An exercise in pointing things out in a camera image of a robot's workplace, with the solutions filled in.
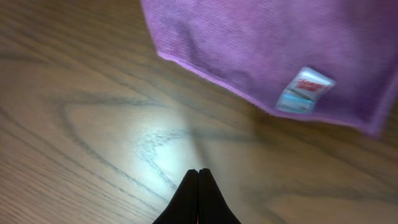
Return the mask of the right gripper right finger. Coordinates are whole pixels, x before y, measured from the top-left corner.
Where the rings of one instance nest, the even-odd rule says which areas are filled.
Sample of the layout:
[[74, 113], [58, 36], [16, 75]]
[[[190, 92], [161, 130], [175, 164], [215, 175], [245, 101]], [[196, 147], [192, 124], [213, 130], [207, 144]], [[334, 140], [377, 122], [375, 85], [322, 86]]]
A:
[[229, 209], [209, 169], [201, 169], [198, 176], [198, 223], [240, 224]]

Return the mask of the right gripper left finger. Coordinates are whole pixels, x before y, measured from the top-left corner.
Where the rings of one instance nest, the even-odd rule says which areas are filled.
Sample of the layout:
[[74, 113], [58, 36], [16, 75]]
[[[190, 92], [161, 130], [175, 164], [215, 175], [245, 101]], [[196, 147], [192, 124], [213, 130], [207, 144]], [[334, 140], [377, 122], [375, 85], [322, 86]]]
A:
[[190, 169], [184, 175], [165, 210], [153, 224], [197, 224], [198, 172]]

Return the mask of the purple microfiber cloth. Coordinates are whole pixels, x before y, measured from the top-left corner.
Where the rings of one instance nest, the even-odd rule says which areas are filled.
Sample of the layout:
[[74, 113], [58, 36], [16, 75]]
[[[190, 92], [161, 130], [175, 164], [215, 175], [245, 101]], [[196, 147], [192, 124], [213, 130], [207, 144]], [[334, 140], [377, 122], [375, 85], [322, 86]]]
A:
[[[143, 0], [157, 53], [274, 115], [377, 135], [397, 97], [393, 0]], [[309, 114], [276, 108], [305, 67], [335, 85]]]

